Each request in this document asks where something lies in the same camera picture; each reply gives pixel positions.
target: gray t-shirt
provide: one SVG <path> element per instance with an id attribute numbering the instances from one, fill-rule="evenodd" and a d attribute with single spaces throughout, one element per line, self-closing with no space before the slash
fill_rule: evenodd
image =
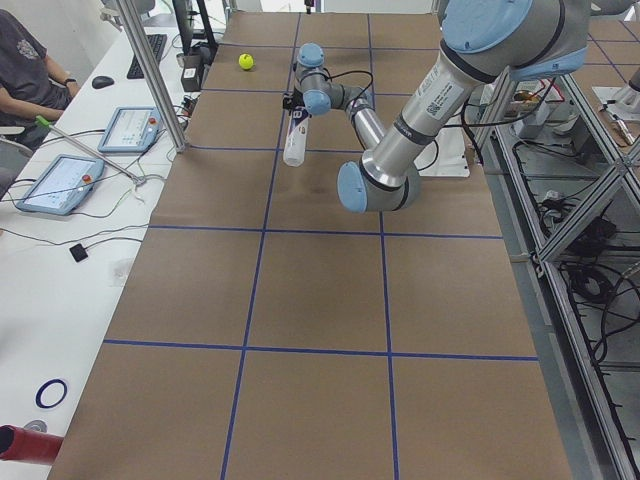
<path id="1" fill-rule="evenodd" d="M 54 85 L 44 64 L 47 49 L 9 12 L 0 9 L 0 87 L 13 98 L 63 110 L 71 102 L 67 88 Z M 0 125 L 32 125 L 0 111 Z"/>

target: chair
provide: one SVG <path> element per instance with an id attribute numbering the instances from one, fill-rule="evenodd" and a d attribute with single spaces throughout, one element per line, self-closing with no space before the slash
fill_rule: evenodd
<path id="1" fill-rule="evenodd" d="M 100 19 L 109 22 L 118 30 L 122 28 L 120 12 L 114 0 L 101 0 L 104 5 L 100 9 Z M 134 0 L 136 10 L 140 14 L 142 24 L 147 27 L 167 27 L 176 24 L 175 16 L 167 13 L 151 16 L 150 13 L 156 8 L 156 0 Z"/>
<path id="2" fill-rule="evenodd" d="M 30 148 L 6 137 L 19 135 L 23 130 L 22 127 L 0 127 L 0 198 L 4 197 L 33 155 Z"/>

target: robotic arm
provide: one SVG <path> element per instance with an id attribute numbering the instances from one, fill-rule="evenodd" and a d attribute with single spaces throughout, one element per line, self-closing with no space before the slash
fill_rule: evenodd
<path id="1" fill-rule="evenodd" d="M 389 131 L 362 89 L 334 84 L 315 44 L 298 54 L 296 90 L 311 115 L 343 109 L 366 148 L 338 174 L 340 201 L 350 211 L 391 211 L 419 195 L 415 158 L 473 89 L 506 68 L 514 81 L 564 75 L 586 56 L 589 0 L 450 0 L 436 64 Z"/>

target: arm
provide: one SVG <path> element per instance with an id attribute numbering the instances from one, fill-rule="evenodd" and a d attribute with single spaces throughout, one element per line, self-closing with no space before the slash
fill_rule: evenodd
<path id="1" fill-rule="evenodd" d="M 46 55 L 44 57 L 44 64 L 47 67 L 47 72 L 49 72 L 49 77 L 55 80 L 56 82 L 58 82 L 59 84 L 64 85 L 65 80 L 69 78 L 69 74 L 67 73 L 67 71 L 64 68 L 62 68 L 60 64 L 56 62 L 53 58 L 51 58 L 49 55 Z M 80 90 L 80 87 L 76 82 L 68 82 L 66 84 L 66 87 L 69 89 L 71 98 L 75 97 L 78 91 Z"/>
<path id="2" fill-rule="evenodd" d="M 516 82 L 580 68 L 586 55 L 590 3 L 449 0 L 438 61 L 388 131 L 380 128 L 369 106 L 355 105 L 355 98 L 348 102 L 353 108 L 347 108 L 347 113 L 366 151 L 359 163 L 349 162 L 340 169 L 342 204 L 354 212 L 409 206 L 420 191 L 415 158 L 473 89 L 493 82 L 505 68 Z M 307 62 L 306 52 L 301 52 L 296 80 L 306 109 L 320 115 L 337 108 L 336 89 L 323 73 L 323 55 L 313 55 Z"/>
<path id="3" fill-rule="evenodd" d="M 9 95 L 6 88 L 0 87 L 0 110 L 10 115 L 35 120 L 36 115 L 42 115 L 47 120 L 55 121 L 62 115 L 62 110 L 43 107 L 36 103 L 17 100 Z"/>

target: table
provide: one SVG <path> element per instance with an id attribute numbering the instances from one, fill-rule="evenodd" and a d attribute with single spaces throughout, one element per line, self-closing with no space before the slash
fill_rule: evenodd
<path id="1" fill-rule="evenodd" d="M 166 33 L 166 58 L 160 71 L 175 105 L 184 95 L 181 69 L 175 60 L 179 48 L 172 46 L 176 30 L 152 28 L 148 33 Z M 127 80 L 132 58 L 123 33 L 95 68 L 96 75 L 109 75 L 115 84 L 94 90 L 91 78 L 78 93 L 57 126 L 67 133 L 104 129 L 118 106 L 153 105 L 144 80 Z M 96 148 L 100 135 L 80 137 Z M 19 178 L 36 178 L 61 153 L 82 155 L 65 141 L 41 147 L 31 158 Z M 142 175 L 166 177 L 175 151 L 167 134 L 145 154 L 139 167 Z M 135 157 L 111 157 L 129 165 Z M 115 170 L 107 167 L 105 177 Z M 132 187 L 124 175 L 113 176 L 96 185 L 94 192 L 78 211 L 107 214 L 119 199 L 122 203 L 107 218 L 72 215 L 51 218 L 21 213 L 11 203 L 0 203 L 0 227 L 54 242 L 93 235 L 107 229 L 128 225 L 146 225 L 163 188 L 163 182 L 149 179 L 137 193 L 126 194 Z M 26 188 L 14 188 L 19 197 Z M 142 239 L 146 227 L 127 229 L 84 241 L 126 236 Z M 0 283 L 0 423 L 24 426 L 34 419 L 44 420 L 49 431 L 64 436 L 76 409 L 93 360 L 122 292 L 139 243 L 109 241 L 89 250 L 89 258 L 75 263 L 66 246 L 47 246 L 7 233 L 0 236 L 0 264 L 4 281 Z M 43 411 L 34 402 L 38 388 L 52 378 L 62 378 L 69 385 L 67 398 L 57 407 Z M 0 477 L 5 480 L 37 480 L 47 476 L 48 467 L 1 462 Z"/>
<path id="2" fill-rule="evenodd" d="M 344 115 L 280 158 L 303 42 L 372 70 L 389 124 L 439 39 L 431 16 L 232 17 L 51 480 L 571 478 L 481 168 L 353 215 Z"/>

